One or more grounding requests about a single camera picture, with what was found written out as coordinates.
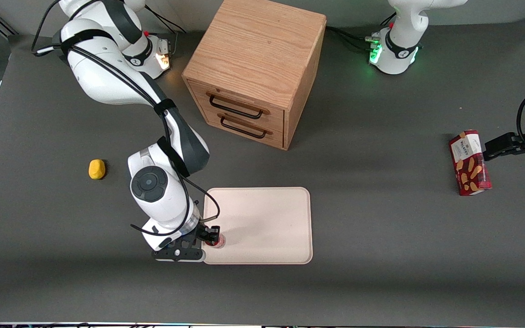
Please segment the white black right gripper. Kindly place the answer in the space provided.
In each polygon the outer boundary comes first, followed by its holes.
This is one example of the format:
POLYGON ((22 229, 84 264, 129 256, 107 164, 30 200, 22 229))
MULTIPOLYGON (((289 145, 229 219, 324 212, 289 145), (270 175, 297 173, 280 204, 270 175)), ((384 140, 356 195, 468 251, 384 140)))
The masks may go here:
POLYGON ((202 242, 211 246, 212 241, 220 241, 220 226, 207 228, 205 225, 198 225, 190 233, 175 240, 169 236, 152 236, 144 232, 142 235, 152 249, 151 256, 154 260, 201 263, 206 259, 202 242))

